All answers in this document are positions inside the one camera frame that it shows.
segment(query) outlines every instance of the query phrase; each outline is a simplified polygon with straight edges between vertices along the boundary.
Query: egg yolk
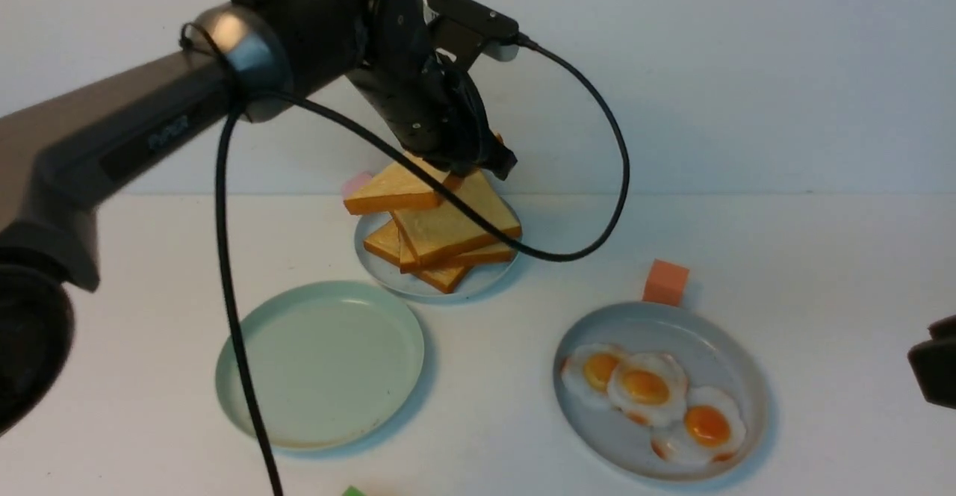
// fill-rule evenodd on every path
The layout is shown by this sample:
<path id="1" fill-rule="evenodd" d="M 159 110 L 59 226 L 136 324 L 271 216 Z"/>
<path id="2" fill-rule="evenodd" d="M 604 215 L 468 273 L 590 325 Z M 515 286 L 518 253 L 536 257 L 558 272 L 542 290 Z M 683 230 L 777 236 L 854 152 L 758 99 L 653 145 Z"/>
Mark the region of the egg yolk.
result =
<path id="1" fill-rule="evenodd" d="M 730 424 L 717 408 L 696 406 L 683 417 L 687 434 L 704 447 L 717 447 L 730 439 Z"/>
<path id="2" fill-rule="evenodd" d="M 595 354 L 584 363 L 584 377 L 594 390 L 607 391 L 615 367 L 618 367 L 618 359 L 611 354 Z"/>
<path id="3" fill-rule="evenodd" d="M 650 371 L 628 371 L 621 378 L 621 384 L 632 400 L 641 404 L 664 404 L 670 398 L 663 378 Z"/>

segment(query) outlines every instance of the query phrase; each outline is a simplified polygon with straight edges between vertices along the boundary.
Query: light blue plate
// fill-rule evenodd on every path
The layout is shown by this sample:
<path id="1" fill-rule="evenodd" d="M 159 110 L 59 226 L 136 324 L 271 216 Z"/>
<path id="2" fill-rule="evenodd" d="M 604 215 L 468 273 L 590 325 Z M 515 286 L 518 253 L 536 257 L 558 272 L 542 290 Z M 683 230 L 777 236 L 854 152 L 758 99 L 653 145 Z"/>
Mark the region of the light blue plate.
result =
<path id="1" fill-rule="evenodd" d="M 670 353 L 683 366 L 690 386 L 727 391 L 747 426 L 740 450 L 730 461 L 705 468 L 687 468 L 658 458 L 651 450 L 648 429 L 615 410 L 587 408 L 564 386 L 561 364 L 575 347 L 587 343 L 612 343 L 629 353 Z M 557 347 L 553 382 L 561 411 L 585 444 L 612 465 L 660 482 L 700 482 L 737 468 L 764 441 L 771 418 L 767 382 L 747 350 L 714 323 L 660 303 L 617 303 L 577 321 Z"/>
<path id="2" fill-rule="evenodd" d="M 384 424 L 415 387 L 424 361 L 418 319 L 380 288 L 318 282 L 262 303 L 242 321 L 252 382 L 274 447 L 313 451 Z M 226 417 L 253 435 L 232 342 L 219 355 Z"/>

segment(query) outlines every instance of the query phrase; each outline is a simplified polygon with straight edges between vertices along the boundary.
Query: black cable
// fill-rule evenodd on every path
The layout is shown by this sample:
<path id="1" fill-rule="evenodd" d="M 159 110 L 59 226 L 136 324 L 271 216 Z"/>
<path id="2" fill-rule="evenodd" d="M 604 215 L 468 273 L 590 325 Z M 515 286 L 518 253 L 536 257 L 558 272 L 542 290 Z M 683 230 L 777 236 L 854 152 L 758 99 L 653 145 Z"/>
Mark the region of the black cable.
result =
<path id="1" fill-rule="evenodd" d="M 236 367 L 239 367 L 239 383 L 246 397 L 246 406 L 249 407 L 249 418 L 255 439 L 262 450 L 262 459 L 266 462 L 266 472 L 269 472 L 269 483 L 273 486 L 273 494 L 282 496 L 282 481 L 279 479 L 279 470 L 276 467 L 276 457 L 273 456 L 272 445 L 269 444 L 269 434 L 266 424 L 262 421 L 262 412 L 259 410 L 259 401 L 255 398 L 252 387 L 252 374 L 249 371 L 249 357 L 246 355 L 246 342 L 243 340 L 242 328 L 239 325 L 239 309 L 236 308 L 235 288 L 232 285 L 232 263 L 229 260 L 229 231 L 226 229 L 226 159 L 229 158 L 229 142 L 232 141 L 232 129 L 242 115 L 244 104 L 236 102 L 230 109 L 226 124 L 219 138 L 219 149 L 216 152 L 216 247 L 219 250 L 219 275 L 223 282 L 223 298 L 226 300 L 226 319 L 229 322 L 229 337 L 232 339 L 232 349 L 236 354 Z"/>
<path id="2" fill-rule="evenodd" d="M 597 240 L 594 243 L 591 243 L 584 249 L 578 250 L 573 253 L 550 253 L 548 251 L 543 251 L 537 248 L 529 247 L 529 245 L 520 243 L 514 238 L 509 237 L 497 227 L 492 225 L 489 221 L 485 220 L 481 214 L 475 212 L 472 207 L 468 206 L 465 201 L 455 196 L 451 190 L 448 190 L 447 187 L 443 186 L 442 183 L 434 179 L 434 177 L 428 175 L 424 172 L 423 169 L 415 165 L 414 162 L 406 158 L 402 152 L 397 151 L 393 146 L 390 146 L 382 138 L 376 136 L 375 133 L 369 131 L 365 126 L 359 125 L 359 123 L 352 121 L 352 119 L 346 117 L 345 115 L 339 114 L 337 111 L 333 111 L 330 108 L 324 107 L 324 105 L 315 104 L 310 100 L 291 95 L 289 93 L 273 90 L 259 90 L 253 91 L 249 95 L 249 100 L 252 101 L 256 98 L 274 98 L 282 100 L 284 102 L 289 102 L 289 104 L 297 105 L 297 107 L 307 109 L 307 111 L 313 112 L 313 114 L 321 115 L 330 121 L 338 123 L 339 125 L 348 128 L 349 131 L 355 132 L 358 137 L 365 139 L 369 144 L 375 146 L 376 149 L 382 151 L 389 158 L 395 160 L 397 163 L 402 164 L 404 168 L 410 170 L 413 175 L 419 177 L 423 180 L 428 186 L 431 187 L 435 192 L 441 194 L 448 202 L 455 206 L 462 214 L 468 217 L 469 220 L 474 221 L 475 224 L 478 224 L 478 227 L 481 227 L 489 234 L 492 234 L 495 238 L 498 238 L 502 243 L 508 244 L 508 247 L 520 251 L 523 254 L 530 255 L 533 258 L 540 258 L 542 261 L 552 261 L 552 262 L 568 262 L 568 261 L 577 261 L 580 258 L 587 257 L 594 253 L 597 248 L 600 248 L 601 245 L 604 245 L 607 238 L 611 236 L 612 231 L 618 225 L 618 221 L 621 219 L 621 213 L 624 212 L 624 203 L 627 200 L 627 191 L 631 183 L 631 160 L 627 154 L 627 145 L 624 142 L 624 135 L 621 134 L 621 128 L 618 126 L 618 121 L 615 120 L 614 114 L 611 112 L 611 108 L 608 108 L 607 102 L 604 101 L 604 98 L 601 97 L 601 94 L 598 93 L 598 90 L 595 89 L 594 85 L 591 85 L 591 82 L 584 77 L 577 68 L 574 68 L 573 65 L 561 59 L 561 57 L 556 56 L 552 52 L 542 48 L 537 43 L 534 43 L 532 40 L 525 39 L 520 40 L 522 46 L 525 46 L 533 51 L 540 53 L 545 56 L 547 59 L 554 61 L 564 67 L 568 72 L 571 72 L 581 84 L 590 92 L 594 97 L 597 105 L 600 106 L 601 110 L 604 112 L 604 115 L 607 117 L 608 123 L 611 125 L 611 131 L 614 132 L 615 141 L 618 142 L 619 151 L 621 151 L 621 163 L 624 166 L 624 172 L 622 173 L 621 179 L 621 192 L 618 194 L 618 203 L 615 206 L 614 213 L 611 214 L 611 220 L 608 221 L 607 227 L 604 228 L 604 231 L 600 234 L 600 237 L 597 237 Z"/>
<path id="3" fill-rule="evenodd" d="M 228 59 L 219 50 L 219 47 L 216 46 L 216 43 L 212 40 L 211 35 L 206 31 L 202 26 L 189 22 L 182 26 L 180 30 L 180 46 L 184 49 L 195 49 L 191 40 L 188 39 L 187 29 L 193 27 L 204 37 L 204 40 L 211 48 L 213 55 L 217 58 L 219 63 L 224 64 L 226 70 L 228 70 L 230 77 L 234 77 L 235 70 L 232 69 L 232 65 L 229 64 Z M 219 272 L 222 279 L 223 285 L 223 298 L 226 303 L 226 321 L 229 322 L 229 336 L 232 340 L 232 349 L 235 351 L 236 355 L 236 366 L 239 370 L 239 381 L 242 385 L 243 395 L 245 395 L 246 407 L 249 408 L 249 417 L 252 420 L 252 428 L 255 433 L 256 441 L 259 443 L 260 451 L 262 451 L 263 461 L 266 463 L 266 470 L 269 473 L 270 485 L 273 487 L 273 493 L 275 496 L 282 496 L 282 482 L 279 479 L 279 472 L 276 466 L 276 457 L 273 455 L 272 445 L 269 442 L 269 434 L 266 431 L 265 422 L 263 422 L 262 413 L 259 409 L 258 400 L 256 400 L 255 390 L 252 386 L 252 371 L 249 370 L 249 357 L 246 353 L 246 344 L 243 340 L 242 326 L 239 321 L 239 310 L 236 305 L 235 299 L 235 286 L 232 282 L 232 262 L 229 258 L 229 230 L 228 230 L 228 221 L 226 218 L 226 165 L 228 165 L 229 159 L 229 144 L 232 141 L 232 132 L 235 129 L 236 122 L 239 120 L 239 117 L 245 111 L 246 105 L 250 101 L 257 98 L 276 98 L 284 102 L 289 102 L 289 104 L 297 105 L 297 107 L 307 109 L 307 111 L 313 112 L 313 114 L 321 115 L 330 121 L 338 123 L 339 125 L 348 128 L 349 131 L 355 132 L 359 137 L 365 139 L 368 143 L 375 146 L 387 155 L 388 157 L 395 160 L 397 163 L 402 165 L 404 168 L 409 170 L 409 172 L 414 173 L 419 179 L 423 180 L 428 186 L 441 194 L 442 197 L 448 200 L 452 205 L 457 207 L 469 220 L 472 220 L 482 229 L 486 230 L 488 233 L 491 233 L 493 236 L 498 238 L 499 241 L 509 245 L 509 247 L 531 255 L 535 258 L 540 258 L 544 261 L 555 261 L 555 262 L 564 262 L 564 261 L 576 261 L 579 258 L 584 258 L 591 253 L 594 253 L 597 248 L 600 248 L 602 244 L 607 241 L 607 238 L 611 236 L 612 231 L 614 231 L 615 225 L 618 224 L 619 218 L 621 218 L 621 213 L 624 210 L 624 201 L 627 199 L 627 191 L 630 184 L 630 159 L 627 154 L 627 146 L 624 142 L 624 136 L 621 135 L 621 129 L 618 126 L 618 122 L 615 121 L 614 114 L 612 114 L 611 109 L 608 108 L 607 103 L 604 101 L 604 98 L 601 97 L 600 93 L 594 88 L 594 85 L 591 85 L 591 82 L 587 78 L 574 68 L 573 65 L 564 61 L 559 56 L 556 56 L 552 52 L 542 48 L 537 43 L 534 43 L 528 37 L 522 36 L 519 37 L 518 43 L 520 46 L 525 46 L 533 51 L 540 53 L 541 55 L 547 57 L 554 61 L 554 63 L 559 64 L 568 70 L 585 88 L 590 92 L 594 97 L 597 104 L 600 106 L 601 110 L 604 112 L 604 115 L 607 117 L 608 123 L 611 125 L 612 132 L 614 132 L 615 141 L 618 143 L 619 151 L 621 151 L 621 163 L 624 165 L 624 175 L 622 175 L 621 180 L 621 193 L 618 196 L 618 203 L 615 206 L 614 213 L 612 213 L 611 220 L 608 222 L 607 227 L 604 228 L 604 231 L 601 233 L 600 237 L 591 243 L 583 250 L 576 251 L 574 253 L 559 254 L 559 253 L 550 253 L 542 251 L 536 248 L 529 247 L 528 245 L 519 243 L 519 241 L 513 240 L 494 225 L 485 220 L 481 214 L 475 212 L 472 207 L 468 206 L 467 203 L 461 201 L 451 190 L 448 190 L 447 187 L 441 185 L 438 180 L 435 180 L 428 173 L 424 172 L 423 169 L 415 165 L 411 160 L 406 158 L 402 152 L 397 151 L 393 146 L 388 145 L 382 138 L 376 136 L 375 133 L 369 131 L 368 128 L 365 128 L 359 123 L 352 121 L 352 119 L 339 114 L 337 111 L 333 111 L 330 108 L 324 107 L 324 105 L 315 104 L 315 102 L 308 101 L 307 99 L 291 95 L 289 93 L 272 91 L 272 90 L 260 90 L 254 91 L 248 95 L 246 98 L 242 98 L 241 102 L 233 102 L 232 108 L 229 109 L 229 115 L 226 117 L 226 122 L 223 125 L 222 133 L 220 134 L 219 139 L 219 149 L 216 152 L 216 172 L 215 172 L 215 221 L 216 221 L 216 244 L 219 252 Z"/>

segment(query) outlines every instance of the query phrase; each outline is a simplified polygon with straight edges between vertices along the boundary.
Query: white table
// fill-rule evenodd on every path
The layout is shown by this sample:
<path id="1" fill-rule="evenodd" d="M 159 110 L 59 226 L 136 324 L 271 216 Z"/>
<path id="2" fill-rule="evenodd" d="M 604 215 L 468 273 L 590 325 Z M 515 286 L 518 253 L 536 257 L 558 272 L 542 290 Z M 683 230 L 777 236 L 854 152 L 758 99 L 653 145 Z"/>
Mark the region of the white table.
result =
<path id="1" fill-rule="evenodd" d="M 226 320 L 211 203 L 122 196 L 102 209 L 102 287 L 72 291 L 74 352 L 48 397 L 0 438 L 0 492 L 266 495 L 259 451 L 212 386 Z M 512 203 L 529 243 L 570 250 L 598 233 L 612 199 Z M 242 312 L 305 282 L 369 281 L 355 223 L 337 197 L 233 197 Z M 754 354 L 777 404 L 767 453 L 714 492 L 952 493 L 956 411 L 923 402 L 905 354 L 956 312 L 956 196 L 632 197 L 585 261 L 523 258 L 487 296 L 413 305 L 437 362 L 420 408 L 358 449 L 280 456 L 287 493 L 671 492 L 581 444 L 550 380 L 564 331 L 638 298 L 653 258 L 691 268 L 687 305 Z"/>

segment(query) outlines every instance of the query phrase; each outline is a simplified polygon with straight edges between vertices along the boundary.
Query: orange cube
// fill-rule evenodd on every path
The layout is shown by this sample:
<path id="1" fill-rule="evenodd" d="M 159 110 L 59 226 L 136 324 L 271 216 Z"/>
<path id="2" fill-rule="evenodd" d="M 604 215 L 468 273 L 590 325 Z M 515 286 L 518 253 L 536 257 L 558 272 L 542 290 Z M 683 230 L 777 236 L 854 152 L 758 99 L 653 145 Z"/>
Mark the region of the orange cube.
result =
<path id="1" fill-rule="evenodd" d="M 680 267 L 673 262 L 660 261 L 655 258 L 645 284 L 645 302 L 666 303 L 669 306 L 679 306 L 683 298 L 683 288 L 687 285 L 687 276 L 690 270 Z"/>

